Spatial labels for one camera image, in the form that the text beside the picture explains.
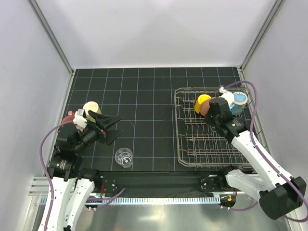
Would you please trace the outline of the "blue butterfly mug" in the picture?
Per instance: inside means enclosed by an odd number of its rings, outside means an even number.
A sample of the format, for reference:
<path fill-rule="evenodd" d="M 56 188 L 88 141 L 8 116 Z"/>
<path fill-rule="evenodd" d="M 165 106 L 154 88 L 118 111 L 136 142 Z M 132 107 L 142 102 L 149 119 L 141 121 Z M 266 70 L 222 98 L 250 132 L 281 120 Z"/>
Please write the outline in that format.
<path fill-rule="evenodd" d="M 245 93 L 239 91 L 234 92 L 233 95 L 234 95 L 234 100 L 230 105 L 230 111 L 233 116 L 237 116 L 243 112 L 247 104 L 248 97 Z"/>

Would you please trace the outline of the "clear glass tumbler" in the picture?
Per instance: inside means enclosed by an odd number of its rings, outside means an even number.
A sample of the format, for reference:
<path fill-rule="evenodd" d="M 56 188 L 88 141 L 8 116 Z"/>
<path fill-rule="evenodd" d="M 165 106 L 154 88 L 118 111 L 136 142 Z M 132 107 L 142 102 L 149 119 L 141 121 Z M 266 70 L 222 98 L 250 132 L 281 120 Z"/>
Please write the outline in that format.
<path fill-rule="evenodd" d="M 129 148 L 120 148 L 115 153 L 115 161 L 123 168 L 129 168 L 133 164 L 133 153 Z"/>

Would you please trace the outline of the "brown floral mug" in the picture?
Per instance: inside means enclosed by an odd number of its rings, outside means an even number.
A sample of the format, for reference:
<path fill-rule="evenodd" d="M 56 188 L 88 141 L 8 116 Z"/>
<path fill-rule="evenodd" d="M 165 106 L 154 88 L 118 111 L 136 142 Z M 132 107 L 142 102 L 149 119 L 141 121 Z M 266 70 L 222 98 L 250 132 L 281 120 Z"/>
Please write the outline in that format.
<path fill-rule="evenodd" d="M 214 103 L 216 102 L 216 97 L 210 98 L 206 101 L 204 101 L 200 106 L 200 114 L 202 116 L 207 116 L 212 113 L 214 110 Z"/>

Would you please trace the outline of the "yellow mug black handle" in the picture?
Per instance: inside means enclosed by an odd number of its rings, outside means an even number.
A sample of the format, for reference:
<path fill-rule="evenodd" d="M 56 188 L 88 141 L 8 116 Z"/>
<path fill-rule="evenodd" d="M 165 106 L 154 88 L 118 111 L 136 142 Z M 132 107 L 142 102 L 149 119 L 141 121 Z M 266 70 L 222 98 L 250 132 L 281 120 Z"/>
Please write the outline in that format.
<path fill-rule="evenodd" d="M 196 113 L 200 113 L 201 111 L 201 105 L 206 102 L 207 100 L 210 100 L 211 99 L 211 96 L 210 95 L 207 95 L 207 94 L 201 94 L 197 97 L 197 100 L 194 104 L 194 110 Z"/>

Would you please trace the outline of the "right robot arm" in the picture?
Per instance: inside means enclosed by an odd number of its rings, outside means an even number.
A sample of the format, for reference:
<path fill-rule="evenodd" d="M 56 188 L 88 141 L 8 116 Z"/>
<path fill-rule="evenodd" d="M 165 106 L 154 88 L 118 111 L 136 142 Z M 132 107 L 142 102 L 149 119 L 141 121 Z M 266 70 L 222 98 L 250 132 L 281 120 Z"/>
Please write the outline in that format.
<path fill-rule="evenodd" d="M 303 178 L 294 178 L 278 165 L 258 142 L 252 127 L 241 118 L 232 116 L 227 100 L 218 97 L 205 101 L 201 114 L 205 122 L 235 147 L 259 175 L 257 180 L 232 167 L 224 176 L 230 187 L 255 199 L 272 220 L 308 204 L 304 197 L 307 184 Z"/>

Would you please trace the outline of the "cream yellow faceted mug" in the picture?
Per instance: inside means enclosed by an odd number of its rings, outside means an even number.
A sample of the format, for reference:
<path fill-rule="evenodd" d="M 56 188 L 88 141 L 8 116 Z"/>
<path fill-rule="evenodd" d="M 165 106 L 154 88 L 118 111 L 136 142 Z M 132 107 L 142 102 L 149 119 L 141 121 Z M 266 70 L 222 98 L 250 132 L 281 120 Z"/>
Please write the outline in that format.
<path fill-rule="evenodd" d="M 94 101 L 89 101 L 89 102 L 85 103 L 83 105 L 83 110 L 86 113 L 87 119 L 91 122 L 96 122 L 96 121 L 91 115 L 89 115 L 89 111 L 95 112 L 97 114 L 101 114 L 100 106 Z"/>

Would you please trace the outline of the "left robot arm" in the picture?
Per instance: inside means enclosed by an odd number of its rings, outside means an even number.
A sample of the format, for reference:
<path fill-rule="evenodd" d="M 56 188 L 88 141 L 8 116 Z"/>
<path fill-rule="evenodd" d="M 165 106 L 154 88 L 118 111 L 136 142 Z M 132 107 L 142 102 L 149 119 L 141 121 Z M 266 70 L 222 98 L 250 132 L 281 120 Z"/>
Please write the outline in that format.
<path fill-rule="evenodd" d="M 110 128 L 119 122 L 119 116 L 103 115 L 83 109 L 69 113 L 60 125 L 54 128 L 59 137 L 54 145 L 54 154 L 43 169 L 49 183 L 40 231 L 74 231 L 87 202 L 101 202 L 101 206 L 89 207 L 96 211 L 110 205 L 123 193 L 112 197 L 95 197 L 91 193 L 104 192 L 101 173 L 93 168 L 81 168 L 81 151 L 96 141 L 111 145 L 122 134 L 122 130 Z"/>

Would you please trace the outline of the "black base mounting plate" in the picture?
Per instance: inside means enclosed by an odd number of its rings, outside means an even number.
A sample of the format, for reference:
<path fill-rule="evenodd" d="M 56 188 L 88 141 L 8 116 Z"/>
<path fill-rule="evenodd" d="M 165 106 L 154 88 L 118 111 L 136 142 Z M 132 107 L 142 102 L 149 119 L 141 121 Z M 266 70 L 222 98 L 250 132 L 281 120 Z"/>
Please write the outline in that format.
<path fill-rule="evenodd" d="M 101 186 L 92 193 L 114 196 L 124 189 L 122 198 L 188 198 L 218 194 L 240 194 L 238 188 L 227 186 L 217 172 L 107 172 L 101 171 Z"/>

